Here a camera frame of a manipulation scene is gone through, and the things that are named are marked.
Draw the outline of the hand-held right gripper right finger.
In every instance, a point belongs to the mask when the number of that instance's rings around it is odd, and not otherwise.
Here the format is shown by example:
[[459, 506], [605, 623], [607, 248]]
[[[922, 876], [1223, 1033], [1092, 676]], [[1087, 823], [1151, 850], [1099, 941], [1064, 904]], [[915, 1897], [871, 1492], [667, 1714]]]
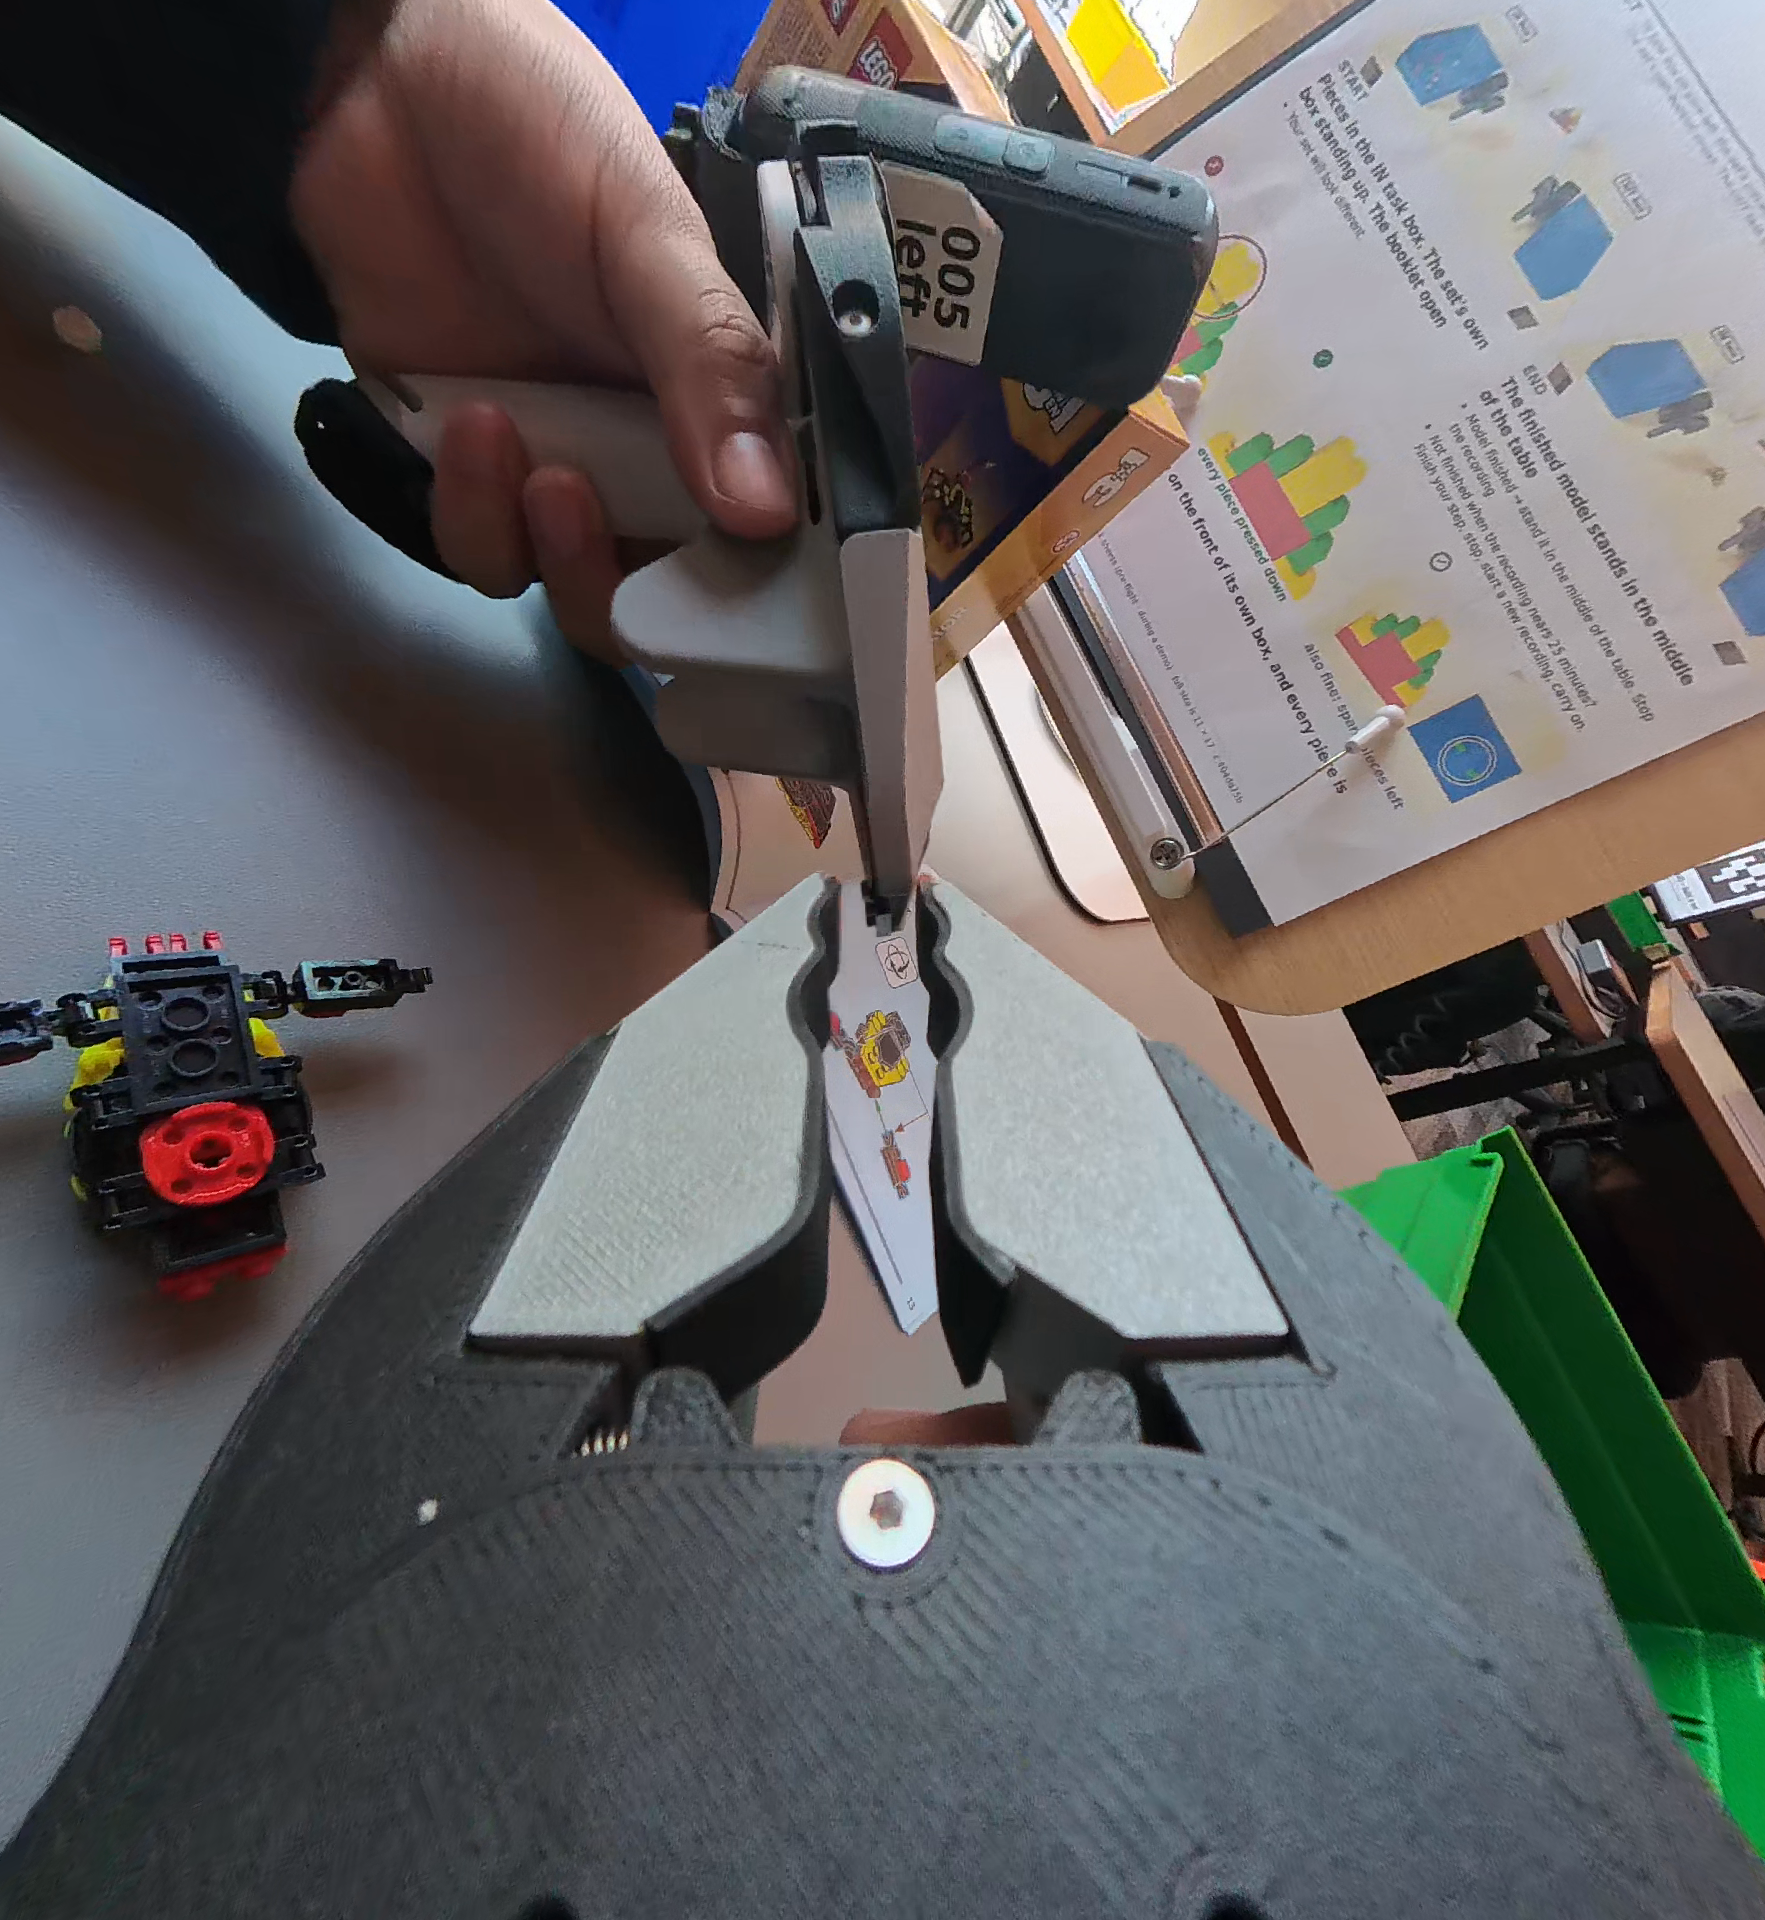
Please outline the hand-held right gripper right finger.
[[924, 884], [916, 935], [961, 1382], [1284, 1354], [1293, 1329], [1135, 1026], [948, 881]]

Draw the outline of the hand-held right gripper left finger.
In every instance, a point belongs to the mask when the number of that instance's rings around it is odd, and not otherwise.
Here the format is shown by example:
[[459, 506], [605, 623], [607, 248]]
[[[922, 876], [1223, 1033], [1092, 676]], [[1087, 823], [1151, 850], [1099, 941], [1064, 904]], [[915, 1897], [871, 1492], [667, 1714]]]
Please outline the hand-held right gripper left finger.
[[825, 988], [840, 886], [809, 876], [607, 1042], [475, 1311], [488, 1352], [706, 1374], [726, 1401], [825, 1300]]

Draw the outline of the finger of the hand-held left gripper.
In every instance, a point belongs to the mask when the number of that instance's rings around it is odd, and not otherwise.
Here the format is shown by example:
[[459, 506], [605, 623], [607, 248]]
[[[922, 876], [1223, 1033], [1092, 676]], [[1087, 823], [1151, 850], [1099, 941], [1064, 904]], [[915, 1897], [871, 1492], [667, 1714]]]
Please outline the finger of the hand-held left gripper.
[[850, 535], [840, 548], [861, 780], [853, 802], [874, 926], [915, 914], [944, 791], [933, 644], [919, 526]]

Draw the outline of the lego instruction booklet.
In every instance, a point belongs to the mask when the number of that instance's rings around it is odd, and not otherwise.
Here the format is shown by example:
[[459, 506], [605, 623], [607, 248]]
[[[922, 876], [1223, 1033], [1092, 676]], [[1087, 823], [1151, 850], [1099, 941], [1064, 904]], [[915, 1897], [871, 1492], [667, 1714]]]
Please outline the lego instruction booklet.
[[718, 879], [712, 911], [747, 926], [809, 876], [841, 884], [837, 969], [827, 987], [823, 1101], [844, 1211], [902, 1332], [938, 1312], [930, 1193], [936, 1058], [916, 926], [862, 899], [848, 800], [802, 780], [712, 771]]

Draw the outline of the black red yellow lego model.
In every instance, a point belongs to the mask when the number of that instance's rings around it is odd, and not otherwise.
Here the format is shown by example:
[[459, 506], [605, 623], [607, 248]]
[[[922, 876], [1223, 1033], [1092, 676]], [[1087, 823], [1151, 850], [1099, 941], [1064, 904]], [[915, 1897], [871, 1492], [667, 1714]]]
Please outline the black red yellow lego model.
[[105, 954], [99, 987], [0, 1000], [0, 1067], [74, 1048], [70, 1189], [98, 1234], [146, 1249], [166, 1297], [264, 1280], [286, 1254], [283, 1193], [324, 1178], [303, 1061], [270, 1026], [387, 1014], [434, 973], [390, 957], [250, 973], [216, 932]]

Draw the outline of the person's left forearm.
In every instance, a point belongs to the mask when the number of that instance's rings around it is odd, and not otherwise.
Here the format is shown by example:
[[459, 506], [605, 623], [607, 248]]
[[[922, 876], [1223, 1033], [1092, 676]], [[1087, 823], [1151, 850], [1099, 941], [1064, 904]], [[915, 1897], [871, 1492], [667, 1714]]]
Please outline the person's left forearm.
[[181, 233], [275, 323], [339, 325], [291, 213], [395, 2], [0, 2], [0, 115]]

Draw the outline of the orange purple lego box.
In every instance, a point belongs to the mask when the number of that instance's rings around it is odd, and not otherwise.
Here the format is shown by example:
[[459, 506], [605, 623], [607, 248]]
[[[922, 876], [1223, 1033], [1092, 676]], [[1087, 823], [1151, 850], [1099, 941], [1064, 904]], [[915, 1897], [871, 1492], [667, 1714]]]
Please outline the orange purple lego box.
[[[1012, 122], [965, 42], [911, 2], [769, 5], [733, 84], [747, 90], [778, 66]], [[1166, 396], [1099, 411], [933, 356], [911, 360], [911, 404], [939, 676], [1189, 448]]]

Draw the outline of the person's right hand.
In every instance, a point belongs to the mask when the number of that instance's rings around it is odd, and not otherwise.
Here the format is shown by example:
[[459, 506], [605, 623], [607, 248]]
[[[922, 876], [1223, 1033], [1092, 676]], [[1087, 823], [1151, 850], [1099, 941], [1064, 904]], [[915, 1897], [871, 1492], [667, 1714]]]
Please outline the person's right hand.
[[1004, 1403], [965, 1403], [945, 1412], [862, 1409], [845, 1419], [840, 1444], [848, 1448], [1004, 1448], [1015, 1429]]

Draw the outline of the person's left hand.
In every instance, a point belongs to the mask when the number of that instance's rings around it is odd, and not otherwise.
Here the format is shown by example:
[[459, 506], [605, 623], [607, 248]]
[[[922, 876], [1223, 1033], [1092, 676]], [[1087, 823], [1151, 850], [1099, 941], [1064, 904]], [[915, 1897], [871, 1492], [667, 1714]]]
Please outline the person's left hand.
[[774, 349], [550, 5], [333, 5], [289, 211], [355, 372], [649, 387], [716, 526], [793, 526]]

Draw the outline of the blue panel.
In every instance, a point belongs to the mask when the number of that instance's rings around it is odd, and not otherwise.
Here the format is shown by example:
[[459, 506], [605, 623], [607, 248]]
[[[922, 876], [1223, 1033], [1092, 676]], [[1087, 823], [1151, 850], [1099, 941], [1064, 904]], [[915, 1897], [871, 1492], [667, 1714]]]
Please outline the blue panel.
[[769, 2], [556, 2], [611, 66], [653, 125], [726, 85]]

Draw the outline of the green plastic bin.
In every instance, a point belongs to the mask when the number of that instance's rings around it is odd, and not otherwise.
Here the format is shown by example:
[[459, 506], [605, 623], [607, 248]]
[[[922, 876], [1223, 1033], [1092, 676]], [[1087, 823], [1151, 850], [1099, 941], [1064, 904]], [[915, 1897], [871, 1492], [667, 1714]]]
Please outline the green plastic bin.
[[1509, 1397], [1678, 1742], [1765, 1860], [1765, 1584], [1519, 1138], [1339, 1197]]

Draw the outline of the black white marker tag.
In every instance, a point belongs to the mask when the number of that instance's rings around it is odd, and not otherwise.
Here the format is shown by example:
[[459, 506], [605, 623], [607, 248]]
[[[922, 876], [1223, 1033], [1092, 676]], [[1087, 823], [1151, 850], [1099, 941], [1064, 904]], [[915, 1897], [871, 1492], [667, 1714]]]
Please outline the black white marker tag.
[[1765, 908], [1765, 840], [1666, 876], [1651, 898], [1670, 926]]

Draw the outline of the grey stand base plate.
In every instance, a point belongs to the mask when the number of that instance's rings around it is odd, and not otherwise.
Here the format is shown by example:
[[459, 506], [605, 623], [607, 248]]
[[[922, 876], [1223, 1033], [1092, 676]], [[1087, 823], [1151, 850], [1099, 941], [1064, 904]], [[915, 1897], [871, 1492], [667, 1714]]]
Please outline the grey stand base plate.
[[997, 752], [1062, 898], [1094, 924], [1146, 922], [1135, 879], [1008, 629], [991, 631], [961, 672], [985, 709]]

